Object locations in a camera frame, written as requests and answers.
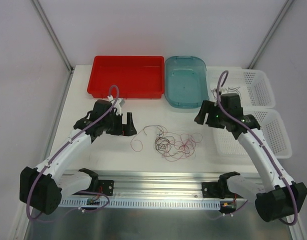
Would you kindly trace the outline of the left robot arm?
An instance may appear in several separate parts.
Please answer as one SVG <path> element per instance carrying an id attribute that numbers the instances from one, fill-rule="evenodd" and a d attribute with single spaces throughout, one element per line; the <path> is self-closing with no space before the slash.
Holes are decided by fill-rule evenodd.
<path id="1" fill-rule="evenodd" d="M 19 199 L 26 204 L 26 210 L 34 208 L 50 215 L 61 201 L 73 194 L 85 192 L 101 195 L 99 175 L 87 168 L 64 177 L 63 174 L 80 153 L 102 134 L 130 137 L 137 134 L 131 112 L 123 123 L 124 99 L 108 96 L 99 99 L 86 116 L 79 119 L 64 143 L 36 167 L 25 167 L 20 173 Z"/>

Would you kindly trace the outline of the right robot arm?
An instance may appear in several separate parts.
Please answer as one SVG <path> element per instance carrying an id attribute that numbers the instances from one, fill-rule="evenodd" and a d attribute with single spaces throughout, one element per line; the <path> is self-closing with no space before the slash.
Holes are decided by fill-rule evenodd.
<path id="1" fill-rule="evenodd" d="M 263 221 L 280 220 L 285 225 L 295 225 L 307 196 L 307 187 L 302 182 L 295 182 L 284 170 L 267 144 L 256 118 L 244 114 L 239 95 L 226 93 L 218 95 L 215 102 L 204 100 L 194 121 L 231 133 L 247 152 L 263 184 L 257 186 L 232 171 L 220 175 L 207 193 L 219 199 L 238 195 L 255 205 Z"/>

